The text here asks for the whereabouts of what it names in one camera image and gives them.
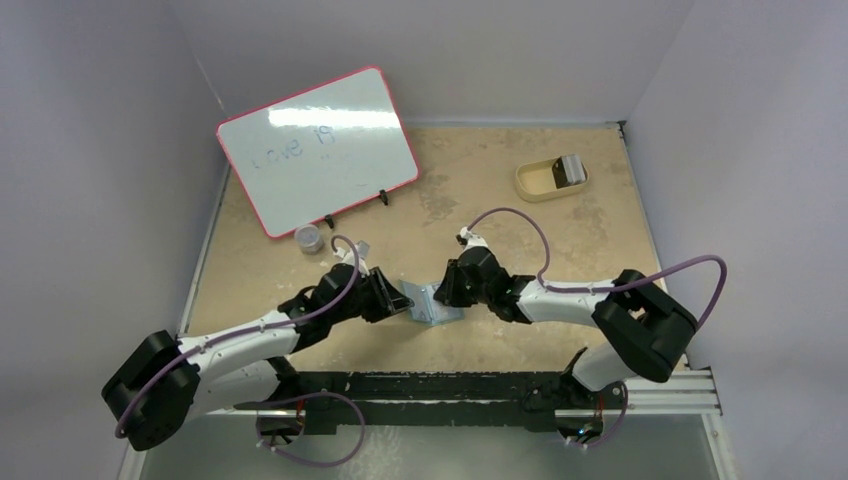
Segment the tan table surface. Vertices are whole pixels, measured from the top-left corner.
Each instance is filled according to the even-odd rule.
[[[498,206],[527,212],[545,230],[553,255],[549,280],[607,279],[624,268],[646,274],[657,270],[617,129],[412,128],[408,134],[421,177],[390,192],[388,207],[375,200],[336,217],[336,232],[368,242],[369,267],[379,266],[396,286],[400,279],[441,280],[447,260],[460,253],[454,239],[459,229]],[[582,192],[536,204],[518,197],[513,187],[517,166],[570,153],[580,155],[591,176]],[[328,239],[329,228],[320,228]],[[536,232],[515,215],[495,214],[475,231],[510,273],[535,274],[544,261]],[[329,248],[305,256],[291,236],[268,238],[231,175],[189,334],[253,320],[316,284],[333,263]],[[579,348],[601,341],[597,329],[561,322],[506,323],[475,306],[466,310],[465,319],[437,327],[416,323],[408,314],[378,324],[348,320],[291,361],[300,370],[560,370]]]

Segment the cable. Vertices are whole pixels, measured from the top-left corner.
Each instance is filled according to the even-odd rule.
[[[595,416],[601,419],[604,418],[604,396],[601,394],[598,394],[598,409],[595,414],[592,415],[592,418],[595,418]]]
[[[306,465],[307,467],[321,467],[321,468],[336,467],[336,466],[339,466],[339,465],[347,462],[351,458],[353,458],[353,456],[356,455],[357,452],[359,452],[359,449],[362,448],[362,442],[365,441],[365,416],[362,415],[362,410],[360,410],[359,407],[357,407],[356,404],[353,403],[353,401],[351,399],[345,397],[344,395],[339,395],[338,393],[335,393],[335,392],[315,392],[315,393],[309,393],[309,394],[306,394],[306,395],[301,395],[299,397],[293,397],[293,398],[289,398],[289,399],[281,400],[281,401],[262,402],[260,405],[262,405],[263,407],[267,407],[267,408],[279,408],[283,405],[288,405],[290,403],[299,402],[301,400],[309,400],[310,398],[317,398],[317,397],[332,397],[332,398],[335,398],[337,400],[341,400],[344,403],[350,405],[351,408],[353,408],[353,411],[356,413],[356,416],[359,417],[359,427],[360,427],[359,428],[359,440],[356,441],[356,445],[353,447],[353,450],[351,450],[350,453],[348,453],[347,455],[345,455],[344,457],[342,457],[338,460],[333,460],[332,462],[319,462],[319,461],[315,461],[315,460],[308,460],[308,459],[305,459],[305,458],[298,457],[297,455],[293,455],[293,454],[291,454],[291,453],[289,453],[285,450],[281,450],[281,449],[275,447],[274,445],[271,445],[270,443],[266,442],[262,438],[262,431],[259,428],[259,419],[258,418],[256,419],[256,436],[259,438],[259,443],[257,443],[256,446],[257,447],[260,447],[260,446],[265,447],[265,448],[269,449],[271,452],[276,453],[277,455],[279,455],[281,457],[288,458],[289,460],[297,462],[301,465]]]
[[[489,215],[491,215],[493,213],[497,213],[497,212],[514,213],[514,214],[518,215],[519,217],[527,220],[527,222],[529,222],[530,225],[532,225],[533,228],[536,229],[536,232],[539,234],[539,237],[542,239],[542,245],[544,245],[544,247],[545,247],[545,264],[539,270],[539,273],[536,274],[536,280],[539,282],[539,284],[545,290],[547,290],[549,292],[555,292],[555,293],[620,293],[620,292],[626,292],[628,290],[643,287],[645,285],[648,285],[649,283],[653,283],[653,282],[655,282],[655,281],[657,281],[661,278],[664,278],[664,277],[667,277],[667,276],[672,275],[674,273],[677,273],[677,272],[679,272],[683,269],[689,268],[693,265],[697,265],[697,264],[703,263],[703,262],[713,261],[713,262],[716,262],[718,264],[719,277],[718,277],[718,281],[716,282],[716,288],[713,291],[713,295],[710,298],[710,301],[707,303],[706,308],[704,308],[704,313],[701,314],[701,318],[698,319],[698,324],[697,324],[695,329],[700,330],[701,326],[704,325],[704,323],[707,321],[707,318],[709,318],[710,314],[712,313],[713,309],[715,308],[715,305],[718,302],[718,298],[721,295],[721,291],[724,289],[724,284],[727,281],[727,264],[725,263],[725,261],[721,257],[719,257],[718,255],[701,255],[699,257],[692,258],[692,259],[687,260],[685,262],[678,263],[677,265],[674,265],[674,266],[671,266],[671,267],[666,268],[664,270],[661,270],[661,271],[659,271],[659,272],[657,272],[653,275],[649,275],[649,276],[642,278],[642,279],[639,279],[635,282],[627,283],[627,284],[624,284],[624,285],[618,285],[618,286],[614,286],[614,287],[598,287],[598,288],[590,289],[588,287],[565,287],[564,288],[564,287],[555,287],[555,286],[552,286],[552,285],[548,285],[548,284],[545,283],[544,279],[542,278],[542,275],[548,270],[548,267],[550,267],[550,265],[551,265],[551,246],[550,246],[550,243],[548,243],[548,238],[545,235],[545,232],[542,231],[542,227],[540,227],[539,224],[536,223],[535,220],[530,218],[529,215],[527,215],[526,213],[524,213],[520,210],[511,208],[511,207],[493,208],[489,211],[481,213],[477,218],[475,218],[471,223],[469,223],[468,227],[467,227],[468,230],[471,230],[472,228],[474,228],[474,226],[477,225],[480,222],[480,220],[483,220],[484,218],[488,217]]]
[[[630,392],[627,391],[627,385],[625,385],[624,382],[621,382],[621,391],[624,394],[624,399],[622,400],[623,403],[621,405],[621,413],[618,414],[618,418],[615,419],[615,422],[609,428],[609,431],[606,431],[606,429],[604,429],[603,435],[601,435],[600,438],[598,438],[592,443],[584,443],[584,448],[594,448],[606,443],[610,439],[610,437],[612,437],[612,434],[614,434],[616,430],[621,427],[622,422],[624,422],[624,412],[627,411],[627,405],[630,401]]]
[[[350,290],[353,288],[353,284],[356,283],[356,279],[359,276],[359,263],[360,263],[359,252],[356,250],[356,245],[354,245],[354,243],[349,238],[345,237],[344,235],[334,235],[330,239],[330,246],[333,248],[334,251],[336,250],[335,242],[336,242],[337,239],[342,240],[343,242],[347,243],[348,246],[351,248],[351,250],[353,252],[353,274],[351,274],[350,280],[348,280],[347,284],[345,284],[341,293],[339,293],[338,296],[336,296],[335,298],[330,300],[323,307],[319,308],[318,310],[315,310],[314,312],[309,312],[306,315],[303,315],[302,317],[297,317],[296,319],[290,319],[290,320],[283,320],[283,321],[279,321],[279,322],[267,323],[267,324],[265,324],[266,330],[281,328],[281,327],[287,327],[289,325],[293,325],[295,322],[301,323],[301,322],[305,322],[305,321],[308,321],[308,320],[312,320],[313,318],[317,317],[318,315],[321,315],[324,312],[335,307],[336,304],[338,304],[350,292]],[[214,347],[215,345],[218,345],[221,342],[225,342],[227,340],[231,340],[233,338],[240,337],[242,335],[255,333],[255,332],[260,331],[260,329],[261,329],[261,327],[257,325],[257,326],[253,326],[253,327],[245,327],[245,328],[240,329],[240,330],[234,330],[232,332],[221,335],[220,337],[215,337],[215,338],[209,340],[208,342],[206,342],[206,345],[203,348]],[[145,383],[144,386],[141,387],[141,389],[139,389],[136,396],[133,397],[133,399],[130,401],[129,405],[127,405],[127,408],[124,409],[124,412],[121,414],[121,418],[118,419],[118,425],[115,427],[115,436],[116,437],[118,437],[118,438],[126,438],[127,437],[127,434],[124,431],[124,429],[127,425],[127,422],[129,421],[129,417],[135,411],[135,409],[138,408],[138,404],[145,397],[145,395],[147,395],[147,393],[150,391],[150,389],[153,388],[153,386],[156,385],[156,383],[158,383],[160,380],[162,380],[162,378],[164,378],[165,375],[167,375],[177,365],[182,363],[183,360],[188,360],[192,356],[200,353],[201,350],[202,350],[202,347],[200,345],[198,345],[198,346],[193,347],[193,348],[183,352],[182,354],[178,355],[176,358],[174,358],[173,360],[168,362],[167,365],[162,367],[161,370],[156,372],[156,374],[153,375],[153,377],[151,377],[150,380],[148,380],[147,383]],[[321,393],[322,394],[329,394],[331,392],[321,392]],[[341,397],[340,399],[343,399],[342,401],[347,400],[349,403],[353,404],[353,402],[350,402],[350,400],[348,400],[345,397],[342,397],[341,395],[338,395],[338,397]],[[357,410],[357,412],[359,412],[359,409],[356,407],[356,405],[353,405],[353,407],[354,407],[354,409]],[[359,412],[358,416],[359,416],[360,421],[362,423],[362,428],[364,429],[365,428],[365,419],[364,419],[364,417],[362,417],[361,412]]]

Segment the whiteboard stand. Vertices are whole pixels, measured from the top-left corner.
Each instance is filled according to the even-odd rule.
[[[218,141],[265,233],[288,235],[416,180],[383,73],[365,67],[238,115]]]

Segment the white enclosure wall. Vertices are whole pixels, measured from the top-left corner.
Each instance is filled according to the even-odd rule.
[[[0,0],[0,477],[117,476],[100,388],[179,321],[221,118],[163,2]]]
[[[728,260],[691,356],[744,478],[848,478],[846,79],[848,2],[697,0],[626,130],[661,260]]]
[[[626,118],[692,0],[173,0],[227,112],[364,65],[406,121]]]

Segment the tan tray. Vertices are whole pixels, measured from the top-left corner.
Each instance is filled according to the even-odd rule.
[[[518,196],[527,202],[541,202],[552,198],[574,195],[583,190],[589,183],[589,170],[583,165],[586,173],[586,181],[569,187],[556,188],[554,174],[551,167],[558,159],[542,160],[540,162],[526,163],[515,170],[515,189]]]

